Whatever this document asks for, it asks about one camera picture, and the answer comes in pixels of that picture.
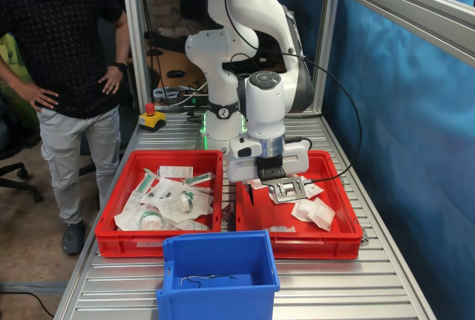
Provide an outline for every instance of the grey pants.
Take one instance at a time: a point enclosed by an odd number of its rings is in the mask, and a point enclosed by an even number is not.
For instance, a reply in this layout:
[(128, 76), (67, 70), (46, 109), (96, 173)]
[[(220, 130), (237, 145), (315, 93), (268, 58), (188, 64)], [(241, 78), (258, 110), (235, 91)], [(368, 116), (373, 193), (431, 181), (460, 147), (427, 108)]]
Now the grey pants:
[(82, 221), (79, 208), (79, 147), (86, 133), (96, 165), (101, 207), (119, 166), (119, 113), (117, 108), (100, 116), (80, 120), (43, 108), (38, 113), (42, 154), (50, 169), (59, 216), (66, 223)]

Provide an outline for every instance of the chair wheel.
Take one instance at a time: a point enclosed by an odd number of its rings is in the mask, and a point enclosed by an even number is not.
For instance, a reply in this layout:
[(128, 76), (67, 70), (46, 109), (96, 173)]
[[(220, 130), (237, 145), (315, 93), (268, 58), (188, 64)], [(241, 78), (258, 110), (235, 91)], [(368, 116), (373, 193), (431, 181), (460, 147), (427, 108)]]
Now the chair wheel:
[(38, 192), (36, 194), (33, 194), (33, 202), (34, 203), (41, 203), (45, 201), (45, 198), (43, 195), (39, 194)]
[(18, 169), (16, 176), (23, 180), (26, 179), (28, 177), (27, 169)]

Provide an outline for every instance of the yellow base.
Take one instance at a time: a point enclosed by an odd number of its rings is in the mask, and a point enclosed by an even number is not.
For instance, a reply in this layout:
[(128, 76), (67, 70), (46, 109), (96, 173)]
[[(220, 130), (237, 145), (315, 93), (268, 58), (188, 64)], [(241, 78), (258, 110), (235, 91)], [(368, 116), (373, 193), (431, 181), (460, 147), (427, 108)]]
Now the yellow base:
[(139, 125), (144, 125), (145, 127), (149, 128), (155, 128), (159, 121), (165, 121), (165, 114), (161, 112), (155, 112), (153, 116), (141, 114), (139, 117)]

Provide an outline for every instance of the brick wall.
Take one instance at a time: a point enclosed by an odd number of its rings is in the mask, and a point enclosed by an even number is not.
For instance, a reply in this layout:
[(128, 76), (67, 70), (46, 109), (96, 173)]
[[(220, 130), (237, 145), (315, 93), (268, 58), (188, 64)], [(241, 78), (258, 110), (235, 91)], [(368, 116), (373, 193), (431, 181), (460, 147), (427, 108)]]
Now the brick wall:
[(184, 19), (180, 14), (180, 0), (147, 0), (152, 27), (171, 38), (196, 34), (205, 27)]

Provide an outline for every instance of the red button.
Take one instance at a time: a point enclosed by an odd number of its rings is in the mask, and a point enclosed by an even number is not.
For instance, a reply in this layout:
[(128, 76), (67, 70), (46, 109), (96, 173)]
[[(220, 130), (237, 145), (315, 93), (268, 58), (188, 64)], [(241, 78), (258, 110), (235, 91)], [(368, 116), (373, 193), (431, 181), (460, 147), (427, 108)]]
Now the red button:
[(145, 112), (149, 116), (153, 116), (155, 114), (155, 104), (154, 103), (146, 103), (145, 104)]

